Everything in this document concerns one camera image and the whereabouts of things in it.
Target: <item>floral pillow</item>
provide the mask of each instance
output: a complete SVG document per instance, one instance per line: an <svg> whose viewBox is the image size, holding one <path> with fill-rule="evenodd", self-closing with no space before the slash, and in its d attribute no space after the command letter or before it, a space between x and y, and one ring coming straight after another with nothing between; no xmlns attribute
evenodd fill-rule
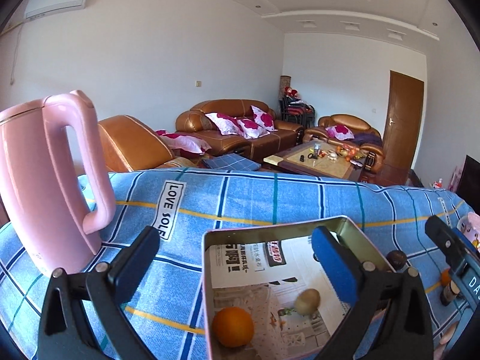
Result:
<svg viewBox="0 0 480 360"><path fill-rule="evenodd" d="M265 128L256 124L253 120L247 118L237 119L238 124L246 135L247 139L255 139L270 134Z"/></svg>
<svg viewBox="0 0 480 360"><path fill-rule="evenodd" d="M355 138L355 136L353 135L353 132L351 132L351 130L348 127L342 124L332 126L332 127L327 127L325 130L327 130L328 136L330 138L337 138L338 140Z"/></svg>
<svg viewBox="0 0 480 360"><path fill-rule="evenodd" d="M208 117L218 127L220 134L240 135L243 138L247 137L235 118L225 114L220 114L219 112L212 112L210 114L205 114L205 116Z"/></svg>
<svg viewBox="0 0 480 360"><path fill-rule="evenodd" d="M251 110L253 112L253 117L256 124L258 124L260 127L263 127L267 131L275 131L272 115L267 114L267 112L262 111L260 108L255 107L254 105L251 106Z"/></svg>
<svg viewBox="0 0 480 360"><path fill-rule="evenodd" d="M182 149L203 155L212 148L205 140L190 135L169 134L165 130L158 130L156 133L170 149Z"/></svg>

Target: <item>brown leather sofa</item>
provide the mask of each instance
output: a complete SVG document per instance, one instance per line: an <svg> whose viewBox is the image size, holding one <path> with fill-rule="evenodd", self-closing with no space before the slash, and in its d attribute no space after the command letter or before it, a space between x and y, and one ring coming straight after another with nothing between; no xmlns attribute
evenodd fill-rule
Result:
<svg viewBox="0 0 480 360"><path fill-rule="evenodd" d="M148 126L133 116L117 115L98 123L103 155L109 172L195 167L172 150Z"/></svg>
<svg viewBox="0 0 480 360"><path fill-rule="evenodd" d="M308 142L313 138L321 139L325 142L331 143L333 145L342 145L345 141L338 140L336 138L330 138L328 136L327 127L336 126L342 124L347 126L355 135L356 133L369 133L376 135L381 138L378 130L370 126L365 120L360 119L359 117L348 115L348 114L335 114L331 116L323 116L318 119L318 127L312 127L305 130L305 135L303 136L303 142ZM360 149L369 151L375 154L375 163L371 167L372 173L378 173L383 167L383 161L385 159L385 154L383 152L383 147L374 145L371 143L364 143L360 146Z"/></svg>
<svg viewBox="0 0 480 360"><path fill-rule="evenodd" d="M202 138L212 147L208 151L214 156L227 152L239 152L244 157L261 163L265 157L294 147L301 139L303 126L275 120L277 131L257 139L245 139L238 135L221 135L217 126L205 114L219 112L232 117L253 117L251 105L268 112L275 119L275 111L258 100L219 99L198 103L182 113L176 122L177 132L189 133Z"/></svg>

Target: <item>table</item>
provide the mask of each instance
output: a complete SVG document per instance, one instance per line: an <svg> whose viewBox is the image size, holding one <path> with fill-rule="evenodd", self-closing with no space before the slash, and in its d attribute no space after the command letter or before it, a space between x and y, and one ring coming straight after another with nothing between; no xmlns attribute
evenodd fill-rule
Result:
<svg viewBox="0 0 480 360"><path fill-rule="evenodd" d="M308 158L310 149L318 143L322 146L322 150L335 151L336 147L323 142L321 140L311 140L294 148L281 151L276 155L271 155L263 159L263 167L284 173L293 173L309 176L327 176L337 179L345 179L350 181L359 181L361 178L365 158L358 160L362 163L362 167L354 166L345 161L343 157L338 157L337 161L332 161L327 157L319 157L314 160ZM305 161L301 162L300 156L304 155Z"/></svg>

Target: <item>orange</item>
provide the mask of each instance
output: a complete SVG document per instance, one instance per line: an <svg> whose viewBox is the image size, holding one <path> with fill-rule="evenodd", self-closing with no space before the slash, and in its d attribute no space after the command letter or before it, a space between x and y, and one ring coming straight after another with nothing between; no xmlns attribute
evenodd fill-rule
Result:
<svg viewBox="0 0 480 360"><path fill-rule="evenodd" d="M236 348L247 345L254 337L254 321L240 307L225 307L215 314L212 330L223 346Z"/></svg>
<svg viewBox="0 0 480 360"><path fill-rule="evenodd" d="M445 269L440 275L440 283L442 284L442 287L448 286L448 283L452 281L450 275L448 274L448 270L449 268Z"/></svg>

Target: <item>pink electric kettle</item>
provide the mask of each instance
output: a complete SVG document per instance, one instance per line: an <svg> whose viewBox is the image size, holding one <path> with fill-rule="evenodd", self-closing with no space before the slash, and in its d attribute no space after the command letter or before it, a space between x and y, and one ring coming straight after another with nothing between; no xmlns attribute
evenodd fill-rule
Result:
<svg viewBox="0 0 480 360"><path fill-rule="evenodd" d="M78 137L93 212L80 191L66 126ZM93 103L73 91L16 105L0 113L0 136L0 194L26 251L44 275L58 267L81 271L115 213Z"/></svg>

